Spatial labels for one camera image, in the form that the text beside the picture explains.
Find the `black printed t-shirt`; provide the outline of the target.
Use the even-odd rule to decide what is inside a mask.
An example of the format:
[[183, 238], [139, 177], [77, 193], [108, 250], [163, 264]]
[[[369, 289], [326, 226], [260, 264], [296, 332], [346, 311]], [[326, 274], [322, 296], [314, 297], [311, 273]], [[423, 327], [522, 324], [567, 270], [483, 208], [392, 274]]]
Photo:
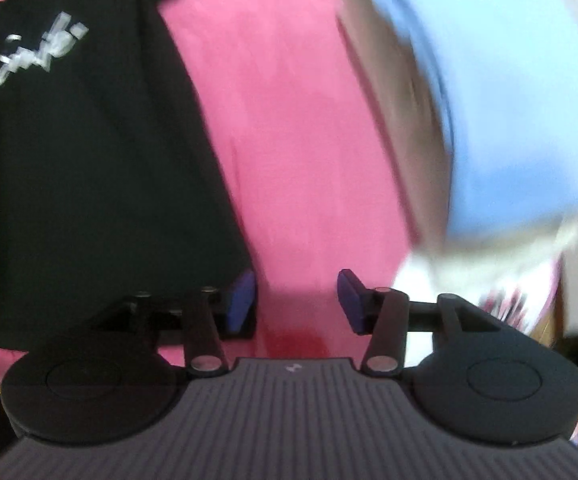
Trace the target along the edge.
[[255, 277], [162, 0], [0, 1], [0, 348]]

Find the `light blue garment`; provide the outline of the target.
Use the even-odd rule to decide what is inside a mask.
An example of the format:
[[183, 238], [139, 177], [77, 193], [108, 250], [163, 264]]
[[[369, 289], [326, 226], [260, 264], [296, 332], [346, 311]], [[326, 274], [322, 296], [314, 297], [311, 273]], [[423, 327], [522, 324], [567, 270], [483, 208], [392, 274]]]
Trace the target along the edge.
[[413, 50], [452, 159], [447, 235], [578, 212], [570, 0], [370, 0]]

